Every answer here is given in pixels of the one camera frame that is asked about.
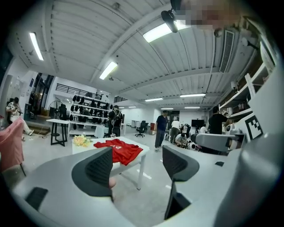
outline gray floor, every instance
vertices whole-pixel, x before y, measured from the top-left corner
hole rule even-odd
[[[139,165],[117,175],[115,177],[117,184],[113,188],[114,204],[134,225],[150,227],[161,223],[164,219],[171,180],[162,164],[162,149],[159,152],[154,151],[155,136],[145,134],[142,138],[136,137],[135,133],[135,129],[127,127],[125,137],[150,147],[144,170],[146,176],[143,177],[143,185],[139,191],[136,189]],[[43,139],[39,135],[25,135],[25,139],[23,167],[27,175],[44,162],[72,154],[71,137],[65,147],[50,146],[50,136]],[[163,145],[168,144],[168,141],[163,141]],[[5,171],[4,177],[7,185],[12,188],[24,178],[24,175],[17,166]]]

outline pink jacket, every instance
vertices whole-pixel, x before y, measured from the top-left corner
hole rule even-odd
[[[22,147],[23,119],[19,117],[4,131],[0,131],[0,171],[24,161]]]

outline beige pants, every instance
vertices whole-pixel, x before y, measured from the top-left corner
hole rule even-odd
[[[10,116],[10,121],[14,122],[14,121],[17,120],[19,117],[21,117],[21,116]],[[29,132],[31,131],[25,121],[24,121],[24,131],[25,131],[26,134],[29,134]]]

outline floor marking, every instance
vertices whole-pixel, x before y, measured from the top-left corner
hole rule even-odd
[[[143,176],[147,177],[148,179],[152,179],[152,177],[148,176],[147,174],[143,173]]]

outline black railing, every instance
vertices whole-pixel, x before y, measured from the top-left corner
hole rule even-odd
[[[122,102],[122,101],[125,101],[125,100],[127,100],[126,98],[123,98],[123,97],[119,97],[119,96],[116,96],[115,98],[114,98],[114,102]]]
[[[78,88],[66,86],[66,85],[60,84],[60,83],[57,84],[56,90],[61,91],[61,92],[65,92],[65,93],[68,93],[68,94],[88,96],[90,98],[102,100],[102,96],[99,95],[99,94],[95,94],[95,93],[92,93],[92,92],[89,92],[89,91],[86,91],[86,90],[81,90],[81,89],[78,89]]]

